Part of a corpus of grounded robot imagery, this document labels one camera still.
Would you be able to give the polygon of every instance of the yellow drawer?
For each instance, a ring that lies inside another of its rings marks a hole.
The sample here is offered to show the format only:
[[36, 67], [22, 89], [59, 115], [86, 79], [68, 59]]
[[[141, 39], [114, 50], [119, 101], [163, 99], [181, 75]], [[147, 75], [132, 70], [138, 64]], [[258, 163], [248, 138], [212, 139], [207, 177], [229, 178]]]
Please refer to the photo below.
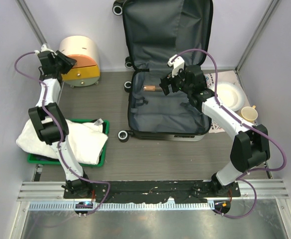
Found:
[[73, 68], [67, 74], [62, 75], [64, 81], [85, 79], [100, 76], [100, 69], [96, 66]]

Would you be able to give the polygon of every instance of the green basket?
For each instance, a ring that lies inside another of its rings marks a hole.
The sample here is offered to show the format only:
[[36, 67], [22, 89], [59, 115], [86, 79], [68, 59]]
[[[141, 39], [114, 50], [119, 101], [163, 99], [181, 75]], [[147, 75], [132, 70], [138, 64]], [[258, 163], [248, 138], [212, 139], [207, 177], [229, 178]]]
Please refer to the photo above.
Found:
[[[92, 120], [90, 119], [71, 119], [72, 122], [76, 123], [87, 123], [91, 122]], [[104, 120], [103, 123], [105, 124], [105, 127], [103, 127], [103, 133], [106, 135], [109, 134], [109, 127], [110, 123], [107, 120]], [[105, 158], [105, 150], [106, 150], [106, 142], [103, 146], [103, 151], [101, 156], [99, 157], [99, 163], [97, 165], [92, 165], [92, 164], [84, 164], [80, 163], [81, 166], [87, 166], [87, 167], [101, 167], [104, 164], [104, 158]], [[50, 165], [61, 165], [59, 161], [43, 161], [43, 160], [38, 160], [37, 156], [30, 153], [27, 158], [28, 163], [36, 163], [36, 164], [50, 164]]]

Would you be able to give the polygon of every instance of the plate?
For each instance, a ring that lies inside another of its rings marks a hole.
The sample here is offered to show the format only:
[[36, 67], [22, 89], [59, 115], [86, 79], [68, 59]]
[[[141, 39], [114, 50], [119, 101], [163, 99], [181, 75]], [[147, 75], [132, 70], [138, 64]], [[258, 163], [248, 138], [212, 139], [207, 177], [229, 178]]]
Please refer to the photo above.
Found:
[[[212, 85], [210, 89], [215, 91], [215, 84]], [[244, 92], [232, 83], [225, 81], [218, 82], [217, 94], [221, 101], [232, 111], [238, 111], [244, 106]]]

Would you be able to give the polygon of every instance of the gray floor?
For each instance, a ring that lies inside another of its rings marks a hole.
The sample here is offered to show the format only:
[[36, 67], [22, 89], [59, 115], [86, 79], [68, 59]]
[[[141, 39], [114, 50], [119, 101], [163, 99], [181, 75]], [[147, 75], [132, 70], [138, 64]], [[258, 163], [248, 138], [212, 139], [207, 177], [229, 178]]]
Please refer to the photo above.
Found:
[[[242, 215], [253, 200], [236, 200], [229, 214]], [[22, 239], [287, 239], [275, 200], [259, 200], [242, 219], [227, 219], [211, 210], [29, 212]]]
[[[131, 138], [121, 143], [117, 133], [128, 128], [128, 93], [123, 83], [132, 72], [102, 73], [98, 86], [70, 88], [65, 84], [60, 109], [68, 119], [110, 122], [105, 164], [85, 167], [95, 180], [186, 180], [209, 179], [229, 161], [232, 142], [226, 133], [208, 133], [199, 142], [171, 142]], [[246, 178], [267, 178], [255, 172]], [[45, 165], [41, 181], [64, 181], [61, 166]]]

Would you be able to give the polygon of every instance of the white towel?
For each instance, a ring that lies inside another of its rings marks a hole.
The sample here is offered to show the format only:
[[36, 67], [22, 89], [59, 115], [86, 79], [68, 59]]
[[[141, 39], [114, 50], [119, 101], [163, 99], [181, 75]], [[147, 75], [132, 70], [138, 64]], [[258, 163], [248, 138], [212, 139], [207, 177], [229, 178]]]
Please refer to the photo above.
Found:
[[[69, 127], [69, 144], [76, 160], [84, 164], [98, 164], [99, 155], [108, 138], [106, 134], [102, 133], [102, 125], [97, 126], [90, 122], [74, 123], [70, 120], [66, 121]], [[38, 139], [30, 119], [16, 140], [16, 144], [25, 152], [58, 158], [49, 145]]]

